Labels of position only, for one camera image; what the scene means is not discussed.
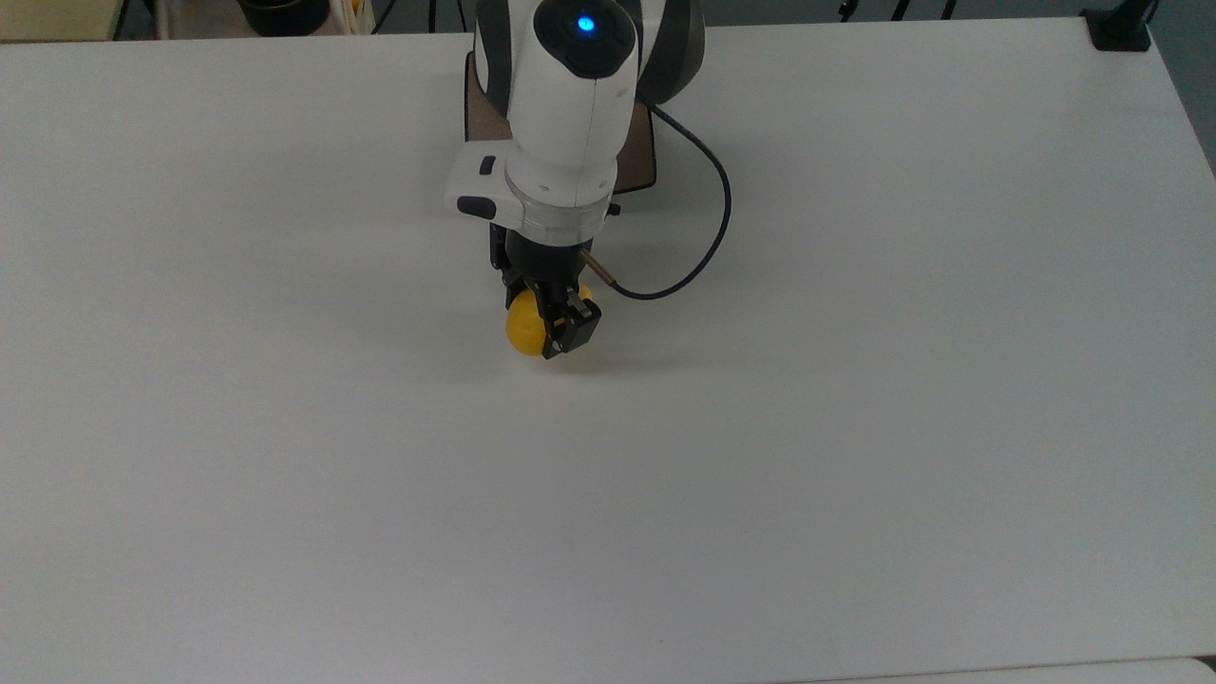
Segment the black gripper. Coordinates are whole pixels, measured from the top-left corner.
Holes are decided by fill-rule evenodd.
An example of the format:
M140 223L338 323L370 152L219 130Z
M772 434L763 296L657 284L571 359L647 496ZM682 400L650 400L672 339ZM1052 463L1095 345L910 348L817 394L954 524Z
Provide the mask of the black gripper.
M536 299L544 325L541 355L548 360L578 351L592 338L602 320L602 309L590 288L580 281L582 251L593 239L578 245L551 246L525 237L508 228L511 217L499 200L489 203L489 263L501 273L503 308L510 312L520 295Z

